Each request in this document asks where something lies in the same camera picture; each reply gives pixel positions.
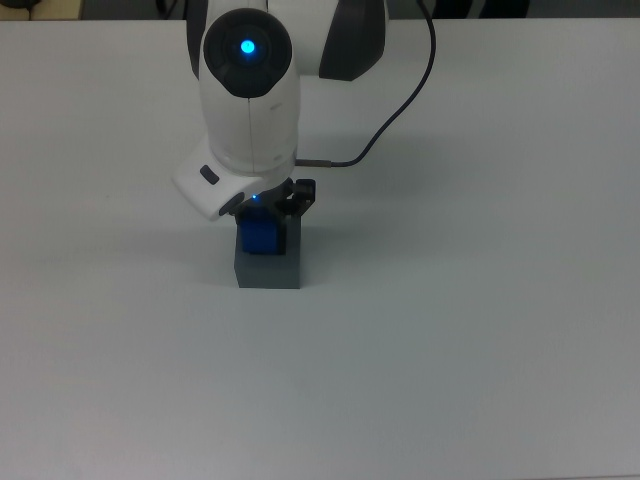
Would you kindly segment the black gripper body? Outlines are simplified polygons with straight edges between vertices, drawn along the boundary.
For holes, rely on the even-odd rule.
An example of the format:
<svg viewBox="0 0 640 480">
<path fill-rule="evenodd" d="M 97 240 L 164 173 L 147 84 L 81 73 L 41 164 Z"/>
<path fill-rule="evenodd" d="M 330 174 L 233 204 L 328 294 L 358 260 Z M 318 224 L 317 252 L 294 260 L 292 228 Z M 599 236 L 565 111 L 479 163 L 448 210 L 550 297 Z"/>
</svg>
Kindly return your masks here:
<svg viewBox="0 0 640 480">
<path fill-rule="evenodd" d="M 238 207 L 238 215 L 246 215 L 250 211 L 266 211 L 271 215 L 284 216 L 294 193 L 294 182 L 288 178 L 283 183 L 258 194 L 252 194 Z"/>
</svg>

